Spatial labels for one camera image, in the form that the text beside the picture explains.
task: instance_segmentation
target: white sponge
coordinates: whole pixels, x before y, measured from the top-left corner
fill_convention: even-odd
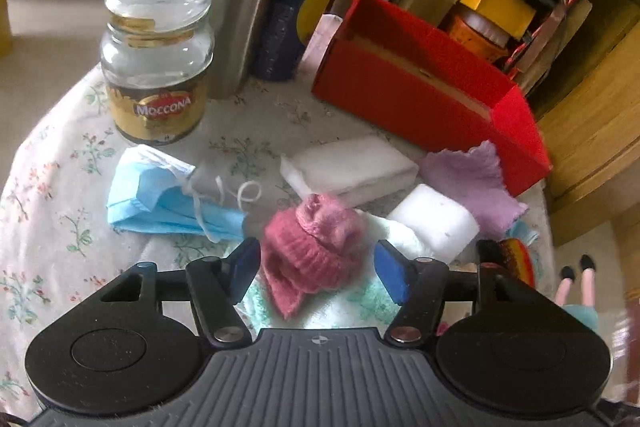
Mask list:
[[[433,250],[434,258],[447,264],[480,231],[471,212],[427,185],[415,187],[387,219],[408,226]]]
[[[418,166],[375,136],[340,140],[282,157],[280,174],[301,198],[332,194],[357,206],[415,182]]]

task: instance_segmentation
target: table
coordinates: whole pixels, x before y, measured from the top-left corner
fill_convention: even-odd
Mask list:
[[[0,198],[0,410],[27,419],[38,405],[23,361],[39,331],[139,261],[178,269],[235,247],[200,236],[143,235],[107,225],[111,179],[129,143],[113,126],[104,88],[96,66],[42,118],[18,149]],[[279,174],[280,155],[367,134],[383,137],[410,158],[423,154],[314,99],[308,84],[250,80],[240,94],[208,102],[196,131],[163,150],[198,166],[205,178],[220,174],[231,188],[259,180],[263,197],[246,220],[248,234],[259,237],[276,210],[300,201]],[[402,197],[393,194],[364,209],[386,216]],[[549,295],[555,269],[542,190],[533,187],[522,197],[531,206],[526,219],[541,234],[532,256],[538,287]],[[164,306],[165,314],[189,324],[188,306],[171,304]],[[358,325],[380,325],[375,317],[363,317]]]

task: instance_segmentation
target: floor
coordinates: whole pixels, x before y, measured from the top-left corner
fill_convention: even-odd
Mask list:
[[[34,124],[98,61],[103,0],[8,0],[14,49],[0,58],[0,183]]]
[[[15,36],[11,55],[0,59],[0,181],[9,172],[15,149],[33,125],[98,60],[98,43],[107,21],[102,0],[8,0]],[[624,357],[617,344],[624,326],[622,275],[609,223],[557,251],[558,269],[578,268],[583,253],[597,263],[596,307],[600,334],[616,358],[606,395],[623,395]],[[570,301],[579,303],[579,285]]]

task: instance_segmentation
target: screw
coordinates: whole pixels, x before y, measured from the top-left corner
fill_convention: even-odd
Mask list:
[[[242,328],[238,328],[238,326],[227,326],[225,328],[220,328],[213,334],[213,336],[217,341],[231,343],[239,341],[243,334]]]
[[[417,342],[422,338],[420,330],[413,326],[397,326],[390,332],[391,338],[401,344]]]

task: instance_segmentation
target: dark blue can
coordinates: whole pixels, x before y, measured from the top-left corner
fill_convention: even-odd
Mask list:
[[[329,1],[271,0],[250,73],[273,82],[292,79]]]

